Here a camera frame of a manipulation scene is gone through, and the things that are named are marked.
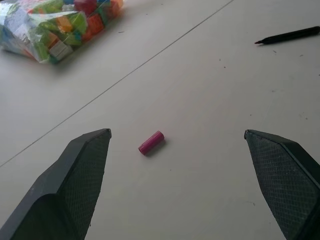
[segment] clear plastic bag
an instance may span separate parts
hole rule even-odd
[[[4,49],[57,63],[116,18],[123,0],[4,0],[0,44]]]

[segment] colorful toy block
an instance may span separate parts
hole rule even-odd
[[[88,26],[92,32],[92,34],[99,33],[102,29],[104,29],[104,24],[102,23],[101,17],[99,14],[94,14],[87,18]]]
[[[59,16],[56,18],[56,23],[59,29],[64,33],[69,33],[72,31],[73,27],[69,19],[66,16]]]

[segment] pink cylinder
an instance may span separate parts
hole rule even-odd
[[[157,131],[147,141],[142,143],[142,145],[139,147],[140,153],[142,153],[143,155],[146,155],[151,151],[151,149],[153,149],[156,145],[161,143],[163,140],[165,140],[165,136],[162,134],[162,132]]]

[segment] marker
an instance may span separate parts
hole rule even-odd
[[[309,36],[314,36],[320,33],[320,26],[314,26],[299,31],[288,32],[276,36],[267,37],[261,41],[257,41],[254,44],[275,44],[279,42],[289,41],[293,39],[299,39]]]

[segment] small pink block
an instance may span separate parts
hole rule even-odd
[[[150,152],[151,149],[153,149],[163,140],[165,140],[165,136],[162,134],[162,132],[157,131],[155,134],[152,135],[152,137],[150,137],[147,141],[142,143],[142,145],[139,147],[140,153],[146,155],[148,152]]]

